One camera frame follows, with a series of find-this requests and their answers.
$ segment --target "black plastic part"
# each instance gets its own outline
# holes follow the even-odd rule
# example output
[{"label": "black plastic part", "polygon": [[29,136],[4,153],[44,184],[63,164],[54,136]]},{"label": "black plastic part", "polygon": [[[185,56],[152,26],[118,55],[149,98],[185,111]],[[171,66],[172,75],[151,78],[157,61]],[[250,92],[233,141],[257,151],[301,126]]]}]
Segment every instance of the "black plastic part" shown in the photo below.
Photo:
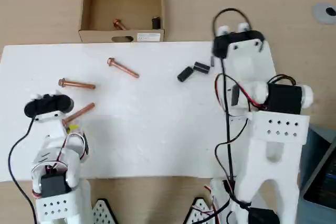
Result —
[{"label": "black plastic part", "polygon": [[191,74],[194,72],[194,70],[191,67],[186,67],[178,76],[177,79],[180,82],[184,82]]},{"label": "black plastic part", "polygon": [[213,55],[210,57],[210,66],[211,67],[215,66],[215,56],[213,56]]},{"label": "black plastic part", "polygon": [[43,98],[28,102],[25,106],[25,114],[29,118],[36,115],[54,111],[70,112],[74,107],[73,100],[65,94],[50,96],[45,94]]},{"label": "black plastic part", "polygon": [[232,87],[232,99],[231,99],[231,106],[236,106],[238,104],[240,89],[238,85],[234,85]]},{"label": "black plastic part", "polygon": [[259,51],[261,51],[265,37],[261,32],[251,30],[251,31],[244,31],[242,33],[231,33],[215,37],[212,53],[214,56],[218,58],[225,59],[227,56],[227,49],[231,43],[252,39],[259,39],[261,41],[261,45],[256,45],[260,47]]},{"label": "black plastic part", "polygon": [[208,66],[206,64],[199,63],[199,62],[196,61],[195,64],[194,64],[194,70],[197,70],[197,71],[202,72],[202,73],[209,73],[210,66]]},{"label": "black plastic part", "polygon": [[301,100],[301,87],[270,83],[268,97],[264,103],[265,111],[299,115],[302,107]]},{"label": "black plastic part", "polygon": [[[193,203],[191,204],[191,206],[194,206],[194,205],[196,204],[196,202],[197,202],[199,199],[204,200],[203,197],[195,197]],[[191,211],[193,210],[193,208],[192,208],[191,206],[190,206],[189,211],[188,211],[188,213],[187,213],[187,215],[186,215],[186,217],[185,217],[185,219],[184,219],[184,221],[183,221],[183,224],[186,224],[186,223],[187,223],[188,218],[189,218],[189,216],[190,216],[190,214],[191,214]]]},{"label": "black plastic part", "polygon": [[152,19],[152,27],[154,30],[161,29],[161,18],[155,17]]},{"label": "black plastic part", "polygon": [[248,224],[280,224],[277,214],[270,209],[250,207]]},{"label": "black plastic part", "polygon": [[201,72],[201,73],[206,73],[206,74],[209,73],[209,70],[205,70],[204,68],[199,68],[197,66],[194,66],[194,70]]},{"label": "black plastic part", "polygon": [[85,133],[83,133],[84,143],[85,143],[85,153],[86,155],[89,155],[89,145],[88,140],[86,139]]},{"label": "black plastic part", "polygon": [[111,208],[111,206],[110,206],[110,204],[109,204],[109,201],[108,201],[107,199],[105,199],[105,198],[99,198],[99,199],[97,199],[97,201],[98,201],[98,200],[102,200],[102,201],[105,202],[107,208],[109,209],[109,212],[110,212],[110,214],[111,214],[111,216],[112,216],[112,219],[113,219],[114,223],[115,223],[115,224],[118,224],[118,221],[117,221],[115,215],[113,214],[113,211],[112,211],[112,208]]},{"label": "black plastic part", "polygon": [[45,174],[41,177],[42,198],[67,194],[71,188],[66,182],[66,172],[56,174]]}]

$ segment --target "perforated bracket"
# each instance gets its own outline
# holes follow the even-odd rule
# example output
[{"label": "perforated bracket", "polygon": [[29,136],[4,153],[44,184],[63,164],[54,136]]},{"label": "perforated bracket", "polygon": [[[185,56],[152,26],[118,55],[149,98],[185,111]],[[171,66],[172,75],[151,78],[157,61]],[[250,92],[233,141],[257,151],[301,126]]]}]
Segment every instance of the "perforated bracket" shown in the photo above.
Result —
[{"label": "perforated bracket", "polygon": [[118,224],[113,211],[106,199],[98,199],[92,209],[93,224]]},{"label": "perforated bracket", "polygon": [[38,220],[44,222],[78,215],[81,203],[79,188],[67,194],[36,199]]},{"label": "perforated bracket", "polygon": [[267,142],[298,143],[307,141],[309,116],[258,111],[248,113],[252,138]]}]

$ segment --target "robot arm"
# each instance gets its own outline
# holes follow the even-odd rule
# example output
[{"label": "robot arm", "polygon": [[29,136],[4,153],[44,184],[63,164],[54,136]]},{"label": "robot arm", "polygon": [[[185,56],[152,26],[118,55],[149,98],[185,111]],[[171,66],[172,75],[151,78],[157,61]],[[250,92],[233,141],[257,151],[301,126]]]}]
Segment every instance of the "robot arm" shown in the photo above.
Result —
[{"label": "robot arm", "polygon": [[[80,163],[88,155],[88,143],[78,126],[65,128],[62,120],[73,108],[66,95],[44,95],[25,107],[28,117],[48,129],[42,149],[33,162],[32,179],[35,197],[54,196],[71,191],[79,183]],[[54,190],[60,180],[63,186]]]}]

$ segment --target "mounting hole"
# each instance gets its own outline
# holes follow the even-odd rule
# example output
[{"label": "mounting hole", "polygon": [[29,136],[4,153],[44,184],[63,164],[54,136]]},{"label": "mounting hole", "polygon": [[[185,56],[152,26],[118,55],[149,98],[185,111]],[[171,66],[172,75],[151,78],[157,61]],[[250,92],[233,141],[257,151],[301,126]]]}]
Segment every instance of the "mounting hole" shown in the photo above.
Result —
[{"label": "mounting hole", "polygon": [[325,11],[330,16],[336,16],[336,10],[332,7],[328,7],[327,9],[325,9]]}]

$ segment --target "white foam board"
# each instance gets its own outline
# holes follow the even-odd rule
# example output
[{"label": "white foam board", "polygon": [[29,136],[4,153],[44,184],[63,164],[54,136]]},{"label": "white foam board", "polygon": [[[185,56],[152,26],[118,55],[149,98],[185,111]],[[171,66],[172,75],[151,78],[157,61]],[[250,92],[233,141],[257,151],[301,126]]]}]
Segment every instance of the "white foam board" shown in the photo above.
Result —
[{"label": "white foam board", "polygon": [[[211,47],[212,42],[5,47],[0,63],[0,181],[10,180],[8,152],[30,122],[24,115],[25,104],[32,94],[54,90],[74,100],[73,111],[96,103],[93,111],[80,118],[90,147],[84,177],[222,177],[214,157],[215,145],[226,141],[225,118],[214,93],[219,61],[209,74],[195,72],[184,83],[176,78],[195,61],[209,65]],[[108,67],[109,57],[138,72],[140,78]],[[261,54],[256,60],[262,70],[257,74],[265,80],[275,73],[270,57]],[[61,88],[60,78],[94,83],[97,88]],[[245,121],[233,120],[232,136]],[[17,179],[31,178],[32,161],[47,134],[42,124],[35,123],[15,149],[12,164]],[[248,131],[232,144],[234,164],[239,163],[247,135]],[[219,156],[226,164],[225,147]]]}]

